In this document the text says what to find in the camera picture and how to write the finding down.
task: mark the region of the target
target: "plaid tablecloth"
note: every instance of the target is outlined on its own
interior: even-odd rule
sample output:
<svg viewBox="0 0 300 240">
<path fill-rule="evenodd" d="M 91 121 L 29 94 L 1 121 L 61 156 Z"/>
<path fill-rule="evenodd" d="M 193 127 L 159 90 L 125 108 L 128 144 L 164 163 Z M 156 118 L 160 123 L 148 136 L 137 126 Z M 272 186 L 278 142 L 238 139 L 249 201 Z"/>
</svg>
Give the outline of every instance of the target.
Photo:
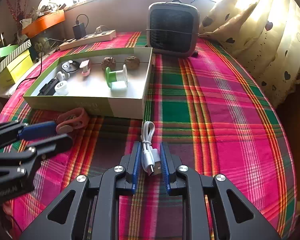
<svg viewBox="0 0 300 240">
<path fill-rule="evenodd" d="M 145 44 L 141 33 L 119 33 L 112 41 L 56 52 L 43 69 L 63 55 Z M 291 152 L 278 117 L 252 78 L 220 45 L 199 39 L 197 50 L 197 58 L 154 56 L 145 112 L 145 120 L 156 126 L 153 146 L 159 148 L 166 141 L 171 153 L 200 174 L 225 174 L 286 238 L 294 225 L 297 191 Z M 30 76 L 36 76 L 39 68 Z M 23 83 L 13 94 L 0 122 L 57 118 L 58 112 L 32 110 L 23 100 L 32 83 Z M 74 147 L 69 152 L 42 163 L 35 190 L 12 201 L 20 227 L 26 228 L 77 175 L 98 175 L 117 165 L 139 140 L 141 123 L 91 117 L 86 129 L 72 134 Z M 16 150 L 25 146 L 25 141 L 12 145 Z M 181 239 L 181 214 L 181 198 L 166 195 L 162 178 L 142 173 L 137 194 L 120 198 L 120 239 Z"/>
</svg>

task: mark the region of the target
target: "usb cable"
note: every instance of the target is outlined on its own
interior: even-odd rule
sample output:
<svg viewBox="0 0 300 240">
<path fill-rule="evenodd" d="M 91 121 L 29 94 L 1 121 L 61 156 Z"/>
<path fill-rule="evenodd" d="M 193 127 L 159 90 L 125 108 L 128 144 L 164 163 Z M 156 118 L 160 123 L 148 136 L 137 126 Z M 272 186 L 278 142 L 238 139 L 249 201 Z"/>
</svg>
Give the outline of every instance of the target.
<svg viewBox="0 0 300 240">
<path fill-rule="evenodd" d="M 156 175 L 161 173 L 160 156 L 157 149 L 151 146 L 152 136 L 154 134 L 154 123 L 146 121 L 142 125 L 141 139 L 142 139 L 142 168 L 148 175 Z"/>
</svg>

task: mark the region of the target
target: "blue gripper pad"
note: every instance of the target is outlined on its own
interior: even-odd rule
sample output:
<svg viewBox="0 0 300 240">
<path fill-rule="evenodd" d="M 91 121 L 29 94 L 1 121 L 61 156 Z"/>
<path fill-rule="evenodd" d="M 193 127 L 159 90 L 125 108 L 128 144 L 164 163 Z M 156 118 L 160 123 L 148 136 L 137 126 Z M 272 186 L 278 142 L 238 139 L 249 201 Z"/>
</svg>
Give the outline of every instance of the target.
<svg viewBox="0 0 300 240">
<path fill-rule="evenodd" d="M 166 191 L 169 195 L 170 190 L 171 190 L 170 178 L 169 178 L 169 169 L 168 169 L 168 163 L 167 163 L 163 143 L 160 144 L 160 159 L 161 159 L 161 171 L 162 171 L 163 182 L 165 183 Z"/>
<path fill-rule="evenodd" d="M 39 138 L 57 135 L 57 124 L 54 121 L 40 122 L 25 126 L 19 133 L 20 140 L 32 141 Z"/>
<path fill-rule="evenodd" d="M 140 174 L 140 169 L 141 169 L 141 143 L 138 144 L 137 148 L 137 153 L 136 153 L 136 158 L 134 161 L 134 166 L 133 166 L 133 173 L 132 173 L 132 192 L 133 194 L 136 193 L 137 187 L 138 187 L 138 179 L 139 179 L 139 174 Z"/>
</svg>

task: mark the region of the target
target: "black cord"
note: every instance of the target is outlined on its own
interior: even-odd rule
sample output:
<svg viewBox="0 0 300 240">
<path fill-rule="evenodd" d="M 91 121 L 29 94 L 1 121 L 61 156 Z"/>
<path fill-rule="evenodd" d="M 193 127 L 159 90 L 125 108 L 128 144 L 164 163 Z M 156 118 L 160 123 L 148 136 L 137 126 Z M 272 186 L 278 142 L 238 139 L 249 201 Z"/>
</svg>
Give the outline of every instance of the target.
<svg viewBox="0 0 300 240">
<path fill-rule="evenodd" d="M 19 228 L 20 232 L 22 233 L 21 227 L 19 226 L 18 222 L 16 221 L 16 219 L 12 216 L 12 215 L 8 215 L 6 214 L 8 217 L 11 217 L 11 219 L 16 223 L 17 227 Z"/>
<path fill-rule="evenodd" d="M 75 24 L 79 24 L 79 22 L 78 22 L 78 17 L 79 17 L 80 15 L 84 15 L 84 16 L 87 18 L 87 20 L 88 20 L 87 25 L 85 26 L 85 29 L 86 29 L 87 26 L 88 26 L 88 24 L 89 24 L 89 18 L 88 18 L 88 16 L 86 16 L 84 13 L 79 14 L 79 15 L 77 16 L 77 19 L 75 20 Z"/>
<path fill-rule="evenodd" d="M 20 84 L 17 86 L 16 90 L 19 88 L 19 86 L 20 86 L 24 81 L 26 81 L 26 80 L 31 80 L 31 79 L 37 79 L 37 78 L 41 75 L 41 72 L 42 72 L 42 54 L 43 54 L 43 49 L 44 49 L 44 46 L 46 45 L 46 43 L 47 43 L 48 41 L 60 41 L 60 40 L 47 39 L 47 40 L 45 41 L 45 43 L 44 43 L 44 45 L 43 45 L 43 47 L 42 47 L 42 50 L 41 50 L 41 62 L 40 62 L 41 66 L 40 66 L 40 73 L 39 73 L 39 75 L 37 75 L 36 77 L 26 78 L 26 79 L 22 80 L 22 81 L 20 82 Z"/>
</svg>

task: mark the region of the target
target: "open box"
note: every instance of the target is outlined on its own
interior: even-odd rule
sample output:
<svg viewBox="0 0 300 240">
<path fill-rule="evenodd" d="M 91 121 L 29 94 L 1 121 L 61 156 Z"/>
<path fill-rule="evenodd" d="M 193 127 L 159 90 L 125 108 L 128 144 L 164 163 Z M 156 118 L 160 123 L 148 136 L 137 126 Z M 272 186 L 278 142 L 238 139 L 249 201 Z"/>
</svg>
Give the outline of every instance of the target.
<svg viewBox="0 0 300 240">
<path fill-rule="evenodd" d="M 101 62 L 105 57 L 116 60 L 115 70 L 122 70 L 128 56 L 140 59 L 136 70 L 128 69 L 128 86 L 115 82 L 110 89 L 106 83 Z M 90 60 L 90 75 L 83 77 L 78 70 L 70 74 L 68 95 L 38 96 L 40 89 L 61 71 L 62 64 L 68 60 L 81 63 Z M 80 52 L 60 57 L 52 63 L 24 94 L 31 108 L 66 112 L 83 107 L 88 114 L 123 118 L 143 119 L 147 90 L 152 69 L 152 48 L 120 48 Z"/>
</svg>

